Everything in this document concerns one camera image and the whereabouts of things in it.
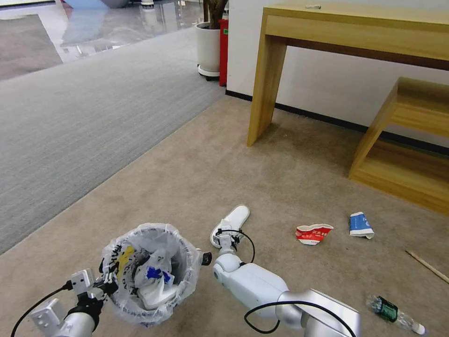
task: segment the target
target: carpet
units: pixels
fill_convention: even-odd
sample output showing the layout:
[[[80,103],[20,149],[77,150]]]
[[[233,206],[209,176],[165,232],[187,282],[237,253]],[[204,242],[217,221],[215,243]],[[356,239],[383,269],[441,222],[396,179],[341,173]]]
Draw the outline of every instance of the carpet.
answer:
[[[39,15],[0,19],[0,81],[62,63]]]
[[[88,266],[97,269],[110,239],[145,222],[168,222],[196,247],[235,205],[251,210],[245,232],[254,262],[290,290],[320,290],[360,311],[362,336],[410,337],[365,306],[379,294],[422,323],[432,336],[449,330],[449,286],[404,252],[414,250],[449,273],[448,217],[347,179],[361,138],[355,131],[275,110],[273,124],[250,148],[250,103],[224,97],[131,165],[0,256],[0,335],[38,299]],[[364,211],[372,240],[351,237],[349,214]],[[318,246],[298,242],[298,225],[335,227]],[[243,241],[239,256],[251,257]],[[73,294],[61,293],[66,308]],[[243,321],[246,308],[203,267],[197,290],[160,326],[124,322],[104,307],[95,337],[260,336]],[[251,318],[261,329],[275,322]],[[300,333],[280,326],[273,336]],[[24,322],[18,336],[40,336]]]
[[[185,29],[0,82],[0,252],[224,95],[198,74],[195,38]]]

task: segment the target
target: white slipper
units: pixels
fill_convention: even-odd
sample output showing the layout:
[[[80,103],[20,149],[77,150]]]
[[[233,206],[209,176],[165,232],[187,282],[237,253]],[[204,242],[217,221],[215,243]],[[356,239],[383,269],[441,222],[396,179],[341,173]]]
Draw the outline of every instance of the white slipper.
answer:
[[[210,242],[212,243],[212,246],[215,248],[220,248],[220,244],[218,241],[218,237],[215,235],[219,228],[222,226],[222,222],[225,222],[225,224],[230,225],[233,230],[240,230],[242,228],[243,223],[248,219],[249,217],[249,208],[245,205],[238,205],[236,206],[226,217],[221,220],[221,222],[215,226],[214,230],[210,234]]]

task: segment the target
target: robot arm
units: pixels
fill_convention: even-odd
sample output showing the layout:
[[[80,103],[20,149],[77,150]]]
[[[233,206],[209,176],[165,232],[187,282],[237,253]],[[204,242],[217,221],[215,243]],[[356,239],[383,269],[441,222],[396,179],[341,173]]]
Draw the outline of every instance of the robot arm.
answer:
[[[355,309],[317,290],[292,293],[278,275],[256,264],[243,263],[232,249],[236,240],[230,230],[231,226],[227,225],[219,230],[221,249],[213,272],[225,288],[251,309],[245,320],[255,312],[260,317],[275,318],[291,329],[305,329],[304,337],[361,335],[360,315]],[[58,299],[44,303],[31,312],[31,318],[46,337],[91,337],[106,295],[117,290],[112,274],[95,280],[90,269],[73,274],[71,284],[78,304],[68,314]]]
[[[294,330],[304,328],[305,337],[351,337],[347,327],[355,336],[360,336],[360,315],[355,309],[317,290],[292,293],[278,275],[256,264],[243,263],[231,248],[233,237],[232,232],[227,231],[229,229],[230,226],[222,226],[221,233],[218,233],[221,249],[213,272],[215,278],[239,301],[250,309],[270,303],[256,313],[260,317],[278,319]],[[276,302],[295,304],[276,305]]]

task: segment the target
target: black cable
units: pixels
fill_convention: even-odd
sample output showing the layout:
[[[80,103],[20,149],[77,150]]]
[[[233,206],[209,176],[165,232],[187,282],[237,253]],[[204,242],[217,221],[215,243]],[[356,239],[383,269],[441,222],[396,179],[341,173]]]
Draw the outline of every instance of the black cable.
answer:
[[[56,295],[57,293],[59,293],[61,290],[72,290],[73,286],[72,283],[70,281],[67,281],[66,284],[64,284],[62,287],[60,287],[59,289],[56,289],[55,291],[51,292],[50,294],[48,294],[47,296],[43,297],[42,299],[40,299],[39,301],[37,301],[36,304],[34,304],[31,308],[29,308],[27,311],[25,311],[25,313],[19,318],[19,320],[16,322],[15,326],[13,327],[13,331],[11,332],[11,337],[15,336],[15,333],[17,331],[17,328],[19,327],[20,323],[23,321],[23,319],[35,308],[37,307],[39,304],[41,304],[42,302],[44,302],[47,298]]]
[[[271,330],[260,330],[259,328],[255,327],[254,325],[252,325],[249,321],[248,321],[248,316],[250,314],[252,314],[253,312],[260,310],[260,309],[264,309],[267,307],[273,307],[273,306],[277,306],[277,305],[286,305],[286,304],[302,304],[302,305],[308,305],[310,307],[314,307],[314,308],[318,308],[320,310],[323,310],[324,312],[327,312],[329,315],[331,315],[333,318],[335,318],[337,321],[339,321],[345,328],[346,330],[348,330],[348,332],[350,333],[350,335],[352,337],[357,337],[355,335],[355,333],[351,330],[351,328],[349,327],[349,325],[346,324],[346,322],[344,320],[342,320],[340,317],[338,317],[336,314],[334,314],[332,311],[330,311],[329,309],[322,307],[319,304],[315,304],[312,302],[306,302],[306,301],[300,301],[300,300],[293,300],[293,301],[279,301],[279,302],[270,302],[270,303],[266,303],[266,304],[262,304],[259,305],[258,307],[252,308],[251,310],[249,310],[245,316],[243,316],[243,319],[245,320],[245,322],[254,330],[256,330],[257,332],[261,333],[261,334],[269,334],[272,333],[274,331],[276,331],[276,329],[279,326],[279,323],[281,321],[277,321],[276,326],[271,329]]]
[[[217,234],[220,234],[220,232],[236,232],[236,233],[240,233],[243,236],[247,237],[248,240],[251,242],[251,245],[253,246],[253,258],[251,259],[250,263],[253,263],[254,261],[254,257],[256,256],[256,248],[254,247],[254,242],[251,240],[251,238],[246,235],[242,230],[235,230],[235,229],[218,229]]]

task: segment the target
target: white plant pot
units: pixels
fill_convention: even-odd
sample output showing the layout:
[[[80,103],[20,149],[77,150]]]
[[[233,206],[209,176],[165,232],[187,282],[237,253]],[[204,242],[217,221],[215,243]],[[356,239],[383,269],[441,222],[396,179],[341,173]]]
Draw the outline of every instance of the white plant pot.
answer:
[[[205,76],[220,75],[220,29],[207,29],[209,22],[196,25],[198,72]]]

